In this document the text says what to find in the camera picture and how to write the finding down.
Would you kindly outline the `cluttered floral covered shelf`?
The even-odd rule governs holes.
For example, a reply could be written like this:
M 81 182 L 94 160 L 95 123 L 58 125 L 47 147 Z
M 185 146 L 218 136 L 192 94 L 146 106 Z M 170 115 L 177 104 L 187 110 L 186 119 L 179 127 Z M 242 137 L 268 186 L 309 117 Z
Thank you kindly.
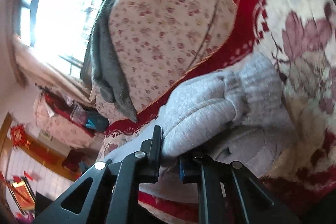
M 103 133 L 78 125 L 70 119 L 69 114 L 53 109 L 43 93 L 35 98 L 33 113 L 36 125 L 63 144 L 74 149 L 100 149 L 104 140 Z

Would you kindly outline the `pink floral folded quilt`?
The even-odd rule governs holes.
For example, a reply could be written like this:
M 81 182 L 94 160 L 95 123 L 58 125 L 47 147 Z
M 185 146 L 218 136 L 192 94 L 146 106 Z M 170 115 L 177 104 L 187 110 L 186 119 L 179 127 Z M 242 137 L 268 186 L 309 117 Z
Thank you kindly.
M 232 0 L 114 0 L 109 30 L 138 121 L 142 109 L 228 38 L 235 10 Z M 94 86 L 92 95 L 102 116 L 126 118 Z

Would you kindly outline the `grey fleece garment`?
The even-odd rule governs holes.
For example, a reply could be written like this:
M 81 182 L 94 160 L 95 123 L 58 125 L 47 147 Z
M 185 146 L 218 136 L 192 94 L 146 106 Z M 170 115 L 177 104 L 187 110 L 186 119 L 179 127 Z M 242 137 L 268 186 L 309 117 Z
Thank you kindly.
M 94 21 L 84 62 L 90 62 L 91 81 L 106 103 L 111 103 L 126 118 L 138 122 L 137 110 L 129 94 L 109 30 L 109 16 L 114 0 L 104 0 Z

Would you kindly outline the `red floral bed blanket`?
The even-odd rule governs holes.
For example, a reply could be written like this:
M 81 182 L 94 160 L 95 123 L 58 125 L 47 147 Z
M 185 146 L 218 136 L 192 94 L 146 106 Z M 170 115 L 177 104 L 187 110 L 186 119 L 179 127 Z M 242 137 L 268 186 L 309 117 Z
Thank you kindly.
M 335 191 L 335 0 L 232 1 L 236 10 L 228 38 L 142 109 L 137 123 L 126 118 L 110 122 L 98 159 L 107 159 L 108 153 L 136 138 L 179 84 L 242 65 L 261 53 L 280 77 L 282 102 L 298 141 L 256 177 L 292 212 L 311 214 L 318 222 L 335 210 L 334 204 L 319 204 Z M 198 221 L 196 203 L 142 191 L 139 203 L 171 223 Z

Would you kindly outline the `beige window curtain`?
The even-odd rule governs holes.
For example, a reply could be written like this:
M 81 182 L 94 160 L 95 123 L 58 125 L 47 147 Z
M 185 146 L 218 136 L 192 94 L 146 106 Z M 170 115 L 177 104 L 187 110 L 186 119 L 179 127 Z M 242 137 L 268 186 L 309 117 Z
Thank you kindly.
M 40 86 L 46 86 L 65 94 L 88 107 L 95 105 L 91 89 L 81 80 L 77 80 L 53 67 L 46 57 L 21 42 L 21 37 L 13 35 L 12 45 L 15 63 L 23 75 Z

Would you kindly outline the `light grey knit pants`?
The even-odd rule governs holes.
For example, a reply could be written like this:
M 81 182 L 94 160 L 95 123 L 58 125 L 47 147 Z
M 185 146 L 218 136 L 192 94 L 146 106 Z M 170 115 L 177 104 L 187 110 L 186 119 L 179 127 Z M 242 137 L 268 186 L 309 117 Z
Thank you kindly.
M 254 53 L 242 65 L 195 77 L 179 84 L 158 117 L 139 135 L 107 158 L 120 162 L 163 131 L 159 180 L 140 191 L 169 201 L 197 203 L 197 186 L 178 176 L 177 158 L 194 148 L 216 161 L 242 162 L 262 176 L 281 153 L 298 141 L 282 102 L 282 82 L 271 61 Z

